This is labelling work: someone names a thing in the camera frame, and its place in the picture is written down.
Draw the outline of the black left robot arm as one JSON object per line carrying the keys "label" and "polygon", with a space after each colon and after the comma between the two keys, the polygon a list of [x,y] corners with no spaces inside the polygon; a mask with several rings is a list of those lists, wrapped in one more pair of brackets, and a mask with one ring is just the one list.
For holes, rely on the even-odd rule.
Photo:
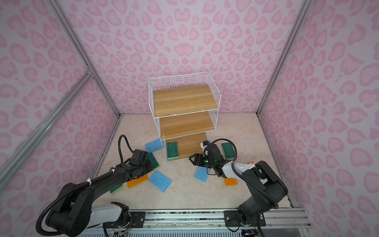
{"label": "black left robot arm", "polygon": [[131,158],[120,160],[120,164],[109,172],[88,179],[80,184],[69,183],[58,197],[42,211],[36,221],[36,232],[42,236],[66,235],[77,237],[84,230],[103,225],[130,228],[133,218],[127,205],[114,201],[106,206],[93,207],[103,194],[116,187],[138,179],[153,171],[149,153],[140,149],[132,151]]}

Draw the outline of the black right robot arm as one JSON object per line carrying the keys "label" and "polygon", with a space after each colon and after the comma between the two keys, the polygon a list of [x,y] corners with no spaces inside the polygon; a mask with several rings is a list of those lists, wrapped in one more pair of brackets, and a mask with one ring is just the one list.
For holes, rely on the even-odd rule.
{"label": "black right robot arm", "polygon": [[[219,141],[226,141],[232,146],[233,159],[227,160],[216,145]],[[259,231],[264,222],[264,213],[271,209],[278,209],[279,202],[288,195],[288,188],[265,161],[256,164],[237,163],[236,145],[229,139],[219,138],[213,142],[204,141],[200,144],[202,153],[189,157],[190,162],[198,167],[214,171],[214,175],[224,179],[233,178],[246,183],[250,197],[236,211],[225,211],[224,220],[228,229],[242,226],[254,226]]]}

